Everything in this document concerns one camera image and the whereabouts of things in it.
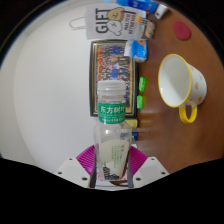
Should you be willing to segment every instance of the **plastic bottle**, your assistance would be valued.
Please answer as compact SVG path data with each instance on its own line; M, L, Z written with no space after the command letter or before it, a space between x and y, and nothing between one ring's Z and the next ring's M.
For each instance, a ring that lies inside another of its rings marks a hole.
M129 6L146 12L156 11L158 4L152 0L103 0L104 3L117 3L122 6Z
M125 121L126 85L122 80L98 81L98 122L94 126L97 168L103 180L120 180L126 171L132 129Z

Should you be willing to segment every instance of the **framed picture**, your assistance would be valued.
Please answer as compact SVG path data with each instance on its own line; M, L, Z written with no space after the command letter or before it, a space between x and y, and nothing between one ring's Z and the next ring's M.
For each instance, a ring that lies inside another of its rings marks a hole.
M97 82L124 80L126 82L126 118L137 117L138 65L124 56L126 40L91 42L90 53L90 115L98 116Z

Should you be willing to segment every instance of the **green object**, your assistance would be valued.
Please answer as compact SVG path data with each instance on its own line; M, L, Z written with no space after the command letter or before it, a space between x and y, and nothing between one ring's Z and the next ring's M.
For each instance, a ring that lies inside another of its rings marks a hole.
M143 97L141 95L137 96L137 108L142 109L143 108Z
M118 124L125 121L125 103L104 104L98 103L99 121L104 124Z
M145 91L145 84L146 84L146 79L144 77L140 77L140 80L139 80L139 87L138 89L140 90L140 92L144 92Z

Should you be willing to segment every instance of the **white mug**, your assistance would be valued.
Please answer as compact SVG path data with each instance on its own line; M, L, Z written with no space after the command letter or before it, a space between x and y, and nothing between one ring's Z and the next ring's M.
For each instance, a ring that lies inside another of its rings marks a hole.
M177 54L167 55L160 64L158 75L159 92L170 107L179 107L180 119L185 124L195 121L197 105L207 94L204 76ZM186 105L192 106L190 118L186 115Z

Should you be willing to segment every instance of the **table surface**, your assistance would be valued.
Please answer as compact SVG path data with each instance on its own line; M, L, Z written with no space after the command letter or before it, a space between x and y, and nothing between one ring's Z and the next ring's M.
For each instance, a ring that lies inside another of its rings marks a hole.
M138 149L148 157L155 156L169 173L222 158L224 72L219 57L202 31L176 10L169 7L169 12L160 20L154 14L148 14L147 18L156 24L156 29L153 39L148 40L148 59L139 64L139 76L145 77L147 84L142 93L145 106L137 111ZM173 24L176 21L190 27L189 40L175 36ZM182 123L178 108L168 107L159 93L159 65L171 53L182 56L201 71L207 82L207 96L198 106L198 115L192 124Z

